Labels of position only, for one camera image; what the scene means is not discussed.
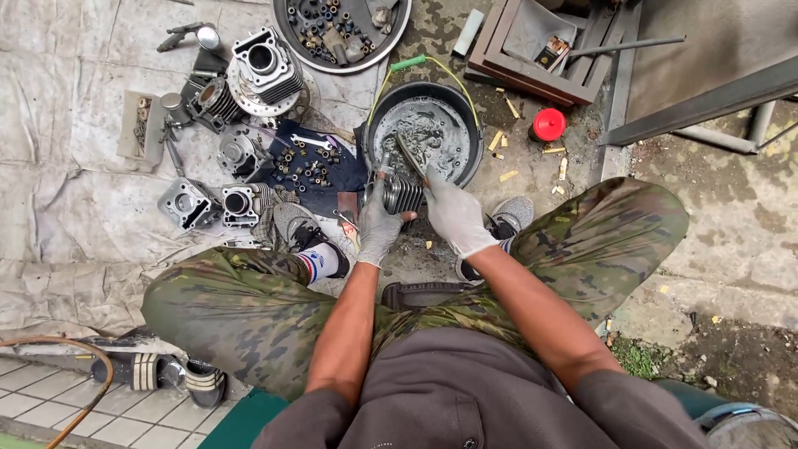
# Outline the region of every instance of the gloved hand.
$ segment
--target gloved hand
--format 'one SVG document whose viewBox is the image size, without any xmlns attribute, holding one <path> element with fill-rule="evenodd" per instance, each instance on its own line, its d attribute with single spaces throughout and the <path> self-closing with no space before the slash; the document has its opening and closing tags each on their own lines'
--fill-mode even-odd
<svg viewBox="0 0 798 449">
<path fill-rule="evenodd" d="M 441 179 L 431 165 L 427 166 L 427 186 L 429 223 L 458 256 L 466 258 L 499 243 L 483 226 L 482 207 L 471 193 Z"/>
<path fill-rule="evenodd" d="M 385 174 L 380 172 L 374 182 L 374 190 L 360 211 L 360 252 L 358 262 L 366 262 L 378 268 L 388 249 L 399 237 L 399 230 L 406 222 L 416 218 L 412 211 L 390 215 L 385 211 Z"/>
</svg>

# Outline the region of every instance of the orange hose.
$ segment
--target orange hose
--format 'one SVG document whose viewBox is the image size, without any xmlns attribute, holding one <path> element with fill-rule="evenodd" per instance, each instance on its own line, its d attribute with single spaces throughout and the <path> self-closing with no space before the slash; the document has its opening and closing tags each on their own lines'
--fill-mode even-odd
<svg viewBox="0 0 798 449">
<path fill-rule="evenodd" d="M 111 359 L 101 351 L 98 347 L 93 346 L 91 344 L 81 343 L 79 341 L 70 340 L 67 338 L 61 337 L 53 337 L 53 336 L 32 336 L 26 338 L 17 338 L 15 340 L 6 340 L 0 341 L 0 348 L 3 346 L 16 346 L 18 344 L 28 344 L 28 343 L 41 343 L 41 342 L 50 342 L 50 343 L 60 343 L 60 344 L 71 344 L 72 346 L 77 346 L 79 348 L 85 349 L 86 351 L 91 352 L 95 356 L 97 356 L 100 360 L 103 361 L 105 367 L 108 371 L 108 375 L 105 377 L 105 382 L 102 384 L 102 388 L 100 388 L 100 392 L 94 396 L 92 402 L 84 408 L 80 415 L 76 416 L 75 419 L 69 423 L 63 431 L 61 431 L 58 436 L 47 445 L 45 449 L 55 449 L 58 444 L 66 438 L 67 435 L 75 428 L 81 421 L 89 414 L 90 411 L 94 408 L 97 403 L 100 402 L 100 399 L 105 395 L 105 392 L 108 391 L 109 387 L 111 386 L 111 382 L 113 381 L 113 365 L 111 364 Z"/>
</svg>

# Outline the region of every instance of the striped sock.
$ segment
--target striped sock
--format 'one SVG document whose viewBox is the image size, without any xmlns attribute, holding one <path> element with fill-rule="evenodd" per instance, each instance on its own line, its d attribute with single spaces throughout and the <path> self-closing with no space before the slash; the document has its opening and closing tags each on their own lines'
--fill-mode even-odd
<svg viewBox="0 0 798 449">
<path fill-rule="evenodd" d="M 508 239 L 502 240 L 499 242 L 499 246 L 506 252 L 507 254 L 510 253 L 510 245 L 512 245 L 512 241 L 516 238 L 516 236 L 512 236 Z"/>
<path fill-rule="evenodd" d="M 305 262 L 307 271 L 310 273 L 310 282 L 314 283 L 317 279 L 328 277 L 338 271 L 338 254 L 333 247 L 326 243 L 320 243 L 313 248 L 294 254 L 302 262 Z"/>
</svg>

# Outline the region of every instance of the green mat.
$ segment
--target green mat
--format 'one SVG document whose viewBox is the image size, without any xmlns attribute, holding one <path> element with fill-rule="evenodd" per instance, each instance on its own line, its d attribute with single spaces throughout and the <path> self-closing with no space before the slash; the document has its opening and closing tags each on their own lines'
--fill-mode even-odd
<svg viewBox="0 0 798 449">
<path fill-rule="evenodd" d="M 248 449 L 263 426 L 285 407 L 288 402 L 283 398 L 253 388 L 197 449 Z"/>
</svg>

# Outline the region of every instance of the red cap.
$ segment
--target red cap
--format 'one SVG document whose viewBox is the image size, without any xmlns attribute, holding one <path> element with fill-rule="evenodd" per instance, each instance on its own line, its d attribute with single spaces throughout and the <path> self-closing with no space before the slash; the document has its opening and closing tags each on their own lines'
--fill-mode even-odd
<svg viewBox="0 0 798 449">
<path fill-rule="evenodd" d="M 556 141 L 565 131 L 565 116 L 557 109 L 543 109 L 532 122 L 535 134 L 542 141 Z"/>
</svg>

